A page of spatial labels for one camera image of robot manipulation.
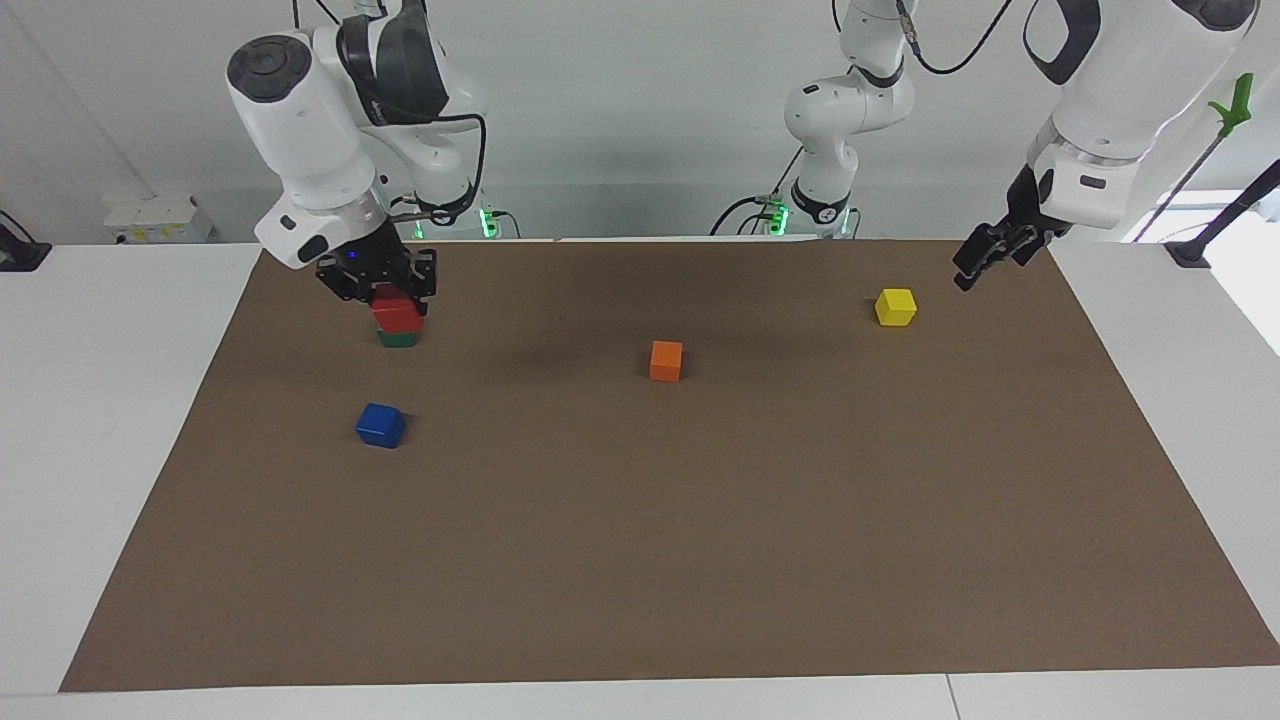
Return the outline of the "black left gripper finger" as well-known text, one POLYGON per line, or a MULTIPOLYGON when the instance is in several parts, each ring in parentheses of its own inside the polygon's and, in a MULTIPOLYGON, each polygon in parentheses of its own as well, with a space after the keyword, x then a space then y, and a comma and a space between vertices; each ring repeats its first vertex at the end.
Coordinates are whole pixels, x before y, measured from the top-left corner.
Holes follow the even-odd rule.
POLYGON ((1019 266, 1027 266, 1042 249, 1069 231, 1069 227, 1023 227, 1018 232, 1009 256, 1019 266))
POLYGON ((989 269, 1001 261, 1006 251, 1007 227, 977 227, 954 254, 956 273, 954 283, 969 292, 989 269))

